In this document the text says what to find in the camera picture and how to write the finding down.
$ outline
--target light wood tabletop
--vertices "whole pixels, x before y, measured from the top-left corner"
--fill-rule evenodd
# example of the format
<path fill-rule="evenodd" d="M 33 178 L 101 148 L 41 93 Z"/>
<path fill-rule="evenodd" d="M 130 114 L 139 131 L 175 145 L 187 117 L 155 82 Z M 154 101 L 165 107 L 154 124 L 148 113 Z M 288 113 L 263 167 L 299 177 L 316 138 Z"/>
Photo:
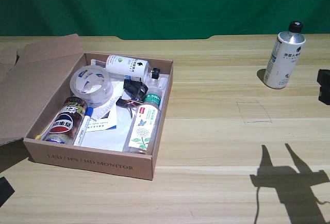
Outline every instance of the light wood tabletop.
<path fill-rule="evenodd" d="M 0 37 L 0 49 L 45 38 Z M 281 90 L 257 76 L 275 38 L 81 37 L 85 51 L 174 60 L 154 179 L 37 164 L 21 143 L 5 145 L 0 176 L 15 193 L 0 223 L 253 224 L 257 210 L 256 223 L 330 221 L 330 106 L 316 81 L 330 69 L 330 34 L 306 35 Z"/>

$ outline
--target green label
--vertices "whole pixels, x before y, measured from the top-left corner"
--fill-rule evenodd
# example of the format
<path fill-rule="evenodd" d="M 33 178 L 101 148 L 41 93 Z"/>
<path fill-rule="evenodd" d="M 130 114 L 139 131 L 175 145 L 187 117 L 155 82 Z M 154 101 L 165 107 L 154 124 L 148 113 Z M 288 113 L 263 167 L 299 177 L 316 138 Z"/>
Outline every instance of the green label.
<path fill-rule="evenodd" d="M 160 97 L 154 93 L 148 93 L 145 97 L 145 102 L 154 102 L 158 106 L 160 105 Z"/>

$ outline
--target spray can cap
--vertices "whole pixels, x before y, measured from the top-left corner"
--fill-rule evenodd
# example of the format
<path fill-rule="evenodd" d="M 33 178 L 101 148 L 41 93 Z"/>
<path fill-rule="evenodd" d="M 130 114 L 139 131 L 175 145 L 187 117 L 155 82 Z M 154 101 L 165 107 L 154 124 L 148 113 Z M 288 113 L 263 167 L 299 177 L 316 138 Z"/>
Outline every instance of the spray can cap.
<path fill-rule="evenodd" d="M 153 68 L 151 78 L 159 79 L 160 69 Z"/>
<path fill-rule="evenodd" d="M 289 31 L 293 33 L 300 33 L 303 29 L 303 23 L 300 21 L 292 21 L 289 25 Z"/>

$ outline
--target marker pen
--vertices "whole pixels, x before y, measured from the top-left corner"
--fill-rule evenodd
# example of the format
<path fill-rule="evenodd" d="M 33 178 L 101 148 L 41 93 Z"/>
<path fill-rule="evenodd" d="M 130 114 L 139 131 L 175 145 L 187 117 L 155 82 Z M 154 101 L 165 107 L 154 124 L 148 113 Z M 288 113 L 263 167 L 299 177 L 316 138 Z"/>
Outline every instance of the marker pen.
<path fill-rule="evenodd" d="M 74 146 L 80 146 L 81 142 L 83 141 L 83 138 L 85 136 L 89 120 L 91 119 L 91 116 L 93 114 L 93 107 L 87 107 L 85 117 L 83 119 L 83 122 L 81 123 L 81 126 L 79 128 L 78 134 L 73 142 Z"/>

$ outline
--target blue marker cap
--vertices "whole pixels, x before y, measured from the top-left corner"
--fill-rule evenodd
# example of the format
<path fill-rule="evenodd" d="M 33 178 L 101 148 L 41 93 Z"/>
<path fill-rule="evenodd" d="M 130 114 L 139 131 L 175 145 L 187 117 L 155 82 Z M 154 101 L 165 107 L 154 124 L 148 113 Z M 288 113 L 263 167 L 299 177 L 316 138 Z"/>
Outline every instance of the blue marker cap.
<path fill-rule="evenodd" d="M 89 116 L 89 117 L 91 117 L 92 114 L 93 114 L 93 110 L 94 110 L 93 107 L 87 107 L 87 110 L 86 110 L 86 114 L 85 114 L 85 116 Z"/>

